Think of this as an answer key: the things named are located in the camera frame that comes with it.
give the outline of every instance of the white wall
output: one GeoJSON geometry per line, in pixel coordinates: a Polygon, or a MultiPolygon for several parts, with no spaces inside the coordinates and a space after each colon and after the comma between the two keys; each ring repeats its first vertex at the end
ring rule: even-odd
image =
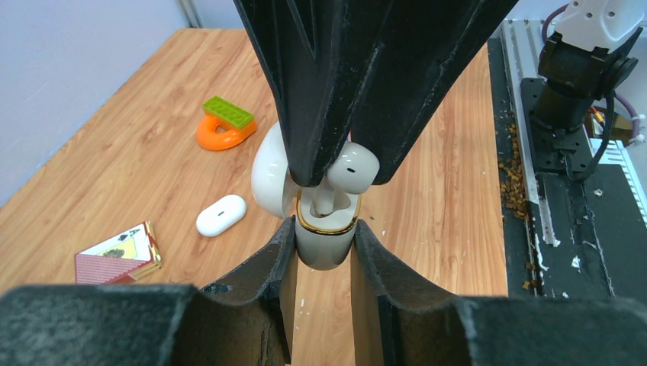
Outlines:
{"type": "Polygon", "coordinates": [[[193,3],[205,28],[243,27],[233,0],[193,0],[193,3]]]}
{"type": "Polygon", "coordinates": [[[507,19],[546,19],[555,9],[566,4],[566,0],[519,0],[506,16],[507,19]]]}
{"type": "Polygon", "coordinates": [[[0,0],[0,206],[184,26],[175,0],[0,0]]]}

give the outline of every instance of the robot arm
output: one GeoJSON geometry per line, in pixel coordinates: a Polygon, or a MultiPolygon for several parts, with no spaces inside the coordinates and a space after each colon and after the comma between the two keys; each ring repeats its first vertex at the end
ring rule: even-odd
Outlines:
{"type": "Polygon", "coordinates": [[[351,133],[387,183],[516,2],[236,0],[294,182],[319,185],[351,133]]]}
{"type": "Polygon", "coordinates": [[[562,42],[593,52],[621,47],[642,20],[645,0],[579,0],[569,2],[555,32],[562,42]]]}

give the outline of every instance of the green lego brick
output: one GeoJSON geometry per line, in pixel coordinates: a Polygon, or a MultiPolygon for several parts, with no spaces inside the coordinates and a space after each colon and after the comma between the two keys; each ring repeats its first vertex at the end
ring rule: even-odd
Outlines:
{"type": "Polygon", "coordinates": [[[206,114],[219,117],[237,130],[242,130],[243,127],[254,120],[254,116],[250,112],[219,97],[209,99],[202,105],[202,108],[206,114]]]}

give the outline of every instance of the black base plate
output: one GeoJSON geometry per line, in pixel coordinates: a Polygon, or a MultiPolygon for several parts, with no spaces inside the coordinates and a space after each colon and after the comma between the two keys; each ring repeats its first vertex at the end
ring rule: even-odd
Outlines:
{"type": "Polygon", "coordinates": [[[530,135],[535,172],[566,172],[559,150],[568,150],[571,153],[573,172],[583,172],[591,162],[591,151],[584,131],[579,130],[558,139],[554,131],[547,130],[536,122],[533,109],[543,89],[543,79],[521,80],[521,100],[530,135]]]}

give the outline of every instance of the gold rim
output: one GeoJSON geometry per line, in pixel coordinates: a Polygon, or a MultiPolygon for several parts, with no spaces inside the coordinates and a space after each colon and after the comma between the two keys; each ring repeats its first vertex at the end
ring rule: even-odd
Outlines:
{"type": "Polygon", "coordinates": [[[340,230],[326,230],[326,229],[321,229],[316,226],[310,225],[306,220],[303,218],[303,214],[301,213],[301,190],[297,193],[297,219],[299,220],[299,223],[301,224],[302,227],[304,227],[307,231],[310,231],[312,233],[318,234],[318,235],[342,235],[345,233],[348,233],[353,226],[355,226],[355,222],[357,221],[357,217],[359,216],[359,207],[361,206],[362,203],[362,195],[357,196],[357,206],[355,207],[355,213],[352,215],[352,219],[350,220],[350,223],[348,226],[344,227],[343,229],[340,230]]]}

